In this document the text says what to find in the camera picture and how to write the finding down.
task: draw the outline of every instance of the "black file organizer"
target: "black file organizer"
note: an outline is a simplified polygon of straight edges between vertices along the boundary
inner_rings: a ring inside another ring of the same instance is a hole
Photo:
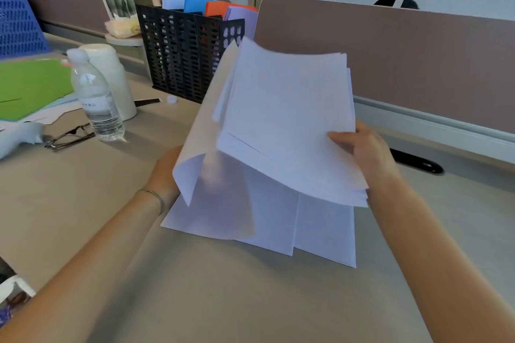
[[[239,45],[245,20],[136,5],[155,89],[202,103],[223,52]]]

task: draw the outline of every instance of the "eyeglasses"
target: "eyeglasses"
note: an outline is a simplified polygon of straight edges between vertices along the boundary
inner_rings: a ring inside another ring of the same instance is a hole
[[[61,136],[48,141],[45,148],[53,151],[66,148],[80,143],[81,141],[92,138],[95,135],[93,127],[90,124],[79,125],[71,131],[61,134]]]

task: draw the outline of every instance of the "blue perforated plastic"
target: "blue perforated plastic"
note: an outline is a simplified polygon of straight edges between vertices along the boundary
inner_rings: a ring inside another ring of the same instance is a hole
[[[0,60],[49,52],[27,0],[0,0]]]

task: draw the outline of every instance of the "bracelet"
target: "bracelet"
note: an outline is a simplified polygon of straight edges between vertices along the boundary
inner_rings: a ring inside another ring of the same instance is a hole
[[[159,215],[164,213],[166,205],[163,201],[163,198],[159,197],[158,193],[155,193],[154,191],[147,190],[147,189],[139,189],[138,191],[145,191],[147,193],[151,193],[154,197],[156,197],[159,200],[159,203],[161,204],[161,213],[159,213]]]

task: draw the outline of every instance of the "plastic bottle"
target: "plastic bottle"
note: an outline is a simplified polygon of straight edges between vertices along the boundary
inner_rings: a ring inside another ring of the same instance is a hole
[[[90,63],[106,79],[122,121],[134,117],[137,112],[136,105],[134,99],[132,99],[124,66],[118,59],[114,48],[105,43],[89,43],[82,45],[79,49],[84,49],[87,52]]]
[[[102,141],[123,139],[124,124],[114,104],[106,79],[91,63],[83,49],[69,49],[68,59],[73,64],[72,86],[82,108],[90,120],[96,137]]]

